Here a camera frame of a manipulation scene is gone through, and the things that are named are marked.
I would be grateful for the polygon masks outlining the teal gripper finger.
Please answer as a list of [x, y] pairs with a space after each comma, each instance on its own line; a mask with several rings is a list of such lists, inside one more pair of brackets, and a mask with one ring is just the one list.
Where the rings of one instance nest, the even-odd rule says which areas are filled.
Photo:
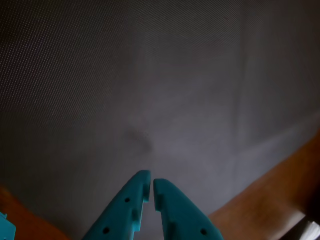
[[222, 240], [209, 218], [173, 183], [153, 180], [154, 206], [161, 214], [165, 240]]
[[140, 170], [111, 200], [84, 235], [84, 240], [132, 240], [140, 231], [144, 203], [149, 201], [151, 172]]

